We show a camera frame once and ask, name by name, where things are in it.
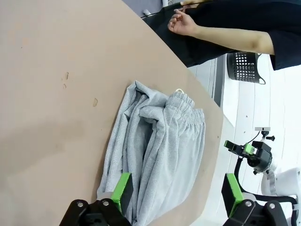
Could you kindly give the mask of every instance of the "water stain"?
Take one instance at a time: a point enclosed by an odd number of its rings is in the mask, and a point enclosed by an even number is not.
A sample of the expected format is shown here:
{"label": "water stain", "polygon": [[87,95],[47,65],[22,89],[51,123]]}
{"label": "water stain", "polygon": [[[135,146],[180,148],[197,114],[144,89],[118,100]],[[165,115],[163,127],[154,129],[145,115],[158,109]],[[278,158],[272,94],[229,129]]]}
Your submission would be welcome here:
{"label": "water stain", "polygon": [[94,98],[93,107],[96,107],[97,103],[98,103],[98,100],[96,98]]}

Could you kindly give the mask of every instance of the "black basket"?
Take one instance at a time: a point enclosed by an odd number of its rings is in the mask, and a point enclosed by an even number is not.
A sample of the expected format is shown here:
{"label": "black basket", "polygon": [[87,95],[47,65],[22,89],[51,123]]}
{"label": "black basket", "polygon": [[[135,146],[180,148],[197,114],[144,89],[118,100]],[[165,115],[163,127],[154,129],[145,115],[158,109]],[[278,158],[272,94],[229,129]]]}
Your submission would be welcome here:
{"label": "black basket", "polygon": [[227,54],[229,78],[265,85],[265,80],[258,74],[257,60],[261,54],[238,52]]}

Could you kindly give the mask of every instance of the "person's arm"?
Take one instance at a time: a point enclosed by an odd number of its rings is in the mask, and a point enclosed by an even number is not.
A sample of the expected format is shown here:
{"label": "person's arm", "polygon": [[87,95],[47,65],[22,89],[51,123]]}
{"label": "person's arm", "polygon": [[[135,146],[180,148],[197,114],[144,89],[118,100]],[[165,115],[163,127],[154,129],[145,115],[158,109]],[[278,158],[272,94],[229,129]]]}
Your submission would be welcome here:
{"label": "person's arm", "polygon": [[267,32],[196,26],[191,36],[239,51],[275,54]]}

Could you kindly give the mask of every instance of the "folded fabric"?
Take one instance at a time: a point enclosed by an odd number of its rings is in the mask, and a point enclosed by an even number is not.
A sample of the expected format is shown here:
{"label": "folded fabric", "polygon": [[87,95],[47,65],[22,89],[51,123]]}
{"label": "folded fabric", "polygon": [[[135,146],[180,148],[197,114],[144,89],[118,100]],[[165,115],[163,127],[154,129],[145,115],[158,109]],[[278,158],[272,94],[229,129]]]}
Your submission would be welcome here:
{"label": "folded fabric", "polygon": [[194,102],[139,82],[128,87],[109,141],[97,191],[114,190],[122,172],[133,175],[126,217],[144,226],[181,204],[192,189],[205,140],[205,119]]}

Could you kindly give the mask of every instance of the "screw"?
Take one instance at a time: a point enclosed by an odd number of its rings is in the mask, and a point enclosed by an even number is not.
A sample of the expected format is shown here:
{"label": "screw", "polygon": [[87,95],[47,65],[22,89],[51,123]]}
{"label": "screw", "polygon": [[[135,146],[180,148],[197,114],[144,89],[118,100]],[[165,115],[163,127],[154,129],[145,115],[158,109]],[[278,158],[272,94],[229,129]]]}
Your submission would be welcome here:
{"label": "screw", "polygon": [[246,206],[247,206],[247,207],[250,207],[250,206],[252,206],[252,203],[251,203],[250,201],[247,201],[247,202],[246,202]]}

